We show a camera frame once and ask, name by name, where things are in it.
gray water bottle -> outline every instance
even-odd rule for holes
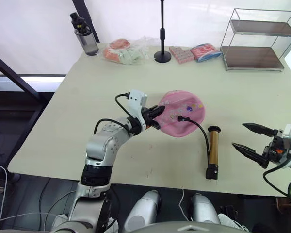
[[[94,56],[98,52],[98,46],[96,44],[93,32],[85,19],[80,17],[76,12],[70,14],[72,18],[72,25],[74,27],[74,33],[81,43],[84,52],[89,56]]]

pink plastic bag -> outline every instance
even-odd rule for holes
[[[189,117],[198,124],[202,123],[205,117],[202,101],[187,91],[169,91],[159,105],[165,106],[165,110],[155,120],[163,133],[173,137],[184,137],[197,129],[197,126],[190,122],[179,122],[178,116]]]

pink packaged food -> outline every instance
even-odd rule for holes
[[[194,54],[197,62],[203,62],[211,58],[220,56],[222,53],[215,48],[212,44],[201,44],[190,49]]]
[[[165,110],[155,120],[163,133],[173,137],[184,137],[197,129],[197,126],[190,122],[179,122],[179,115],[189,117],[198,124],[202,123],[205,117],[202,101],[187,91],[169,91],[159,105],[165,106]]]
[[[179,64],[194,60],[194,55],[191,53],[191,51],[183,50],[181,47],[170,46],[169,51]]]

table surface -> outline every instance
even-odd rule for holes
[[[138,65],[108,62],[83,54],[8,166],[10,172],[79,180],[85,148],[101,118],[124,117],[117,94],[137,89],[148,94],[147,107],[158,104],[170,90],[196,94],[206,107],[204,129],[217,125],[219,179],[205,179],[205,140],[200,130],[173,138],[150,128],[122,146],[113,166],[111,182],[185,188],[224,193],[280,196],[262,178],[265,171],[237,152],[232,142],[262,153],[271,138],[244,126],[254,122],[273,129],[291,123],[291,71],[225,71],[222,58],[203,63],[178,64],[174,58],[160,64],[150,58]],[[120,100],[127,106],[126,99]],[[269,179],[286,191],[291,169]]]

black stand base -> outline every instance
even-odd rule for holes
[[[162,56],[162,51],[158,51],[154,54],[155,61],[159,63],[169,62],[171,59],[170,52],[164,51],[164,55]]]

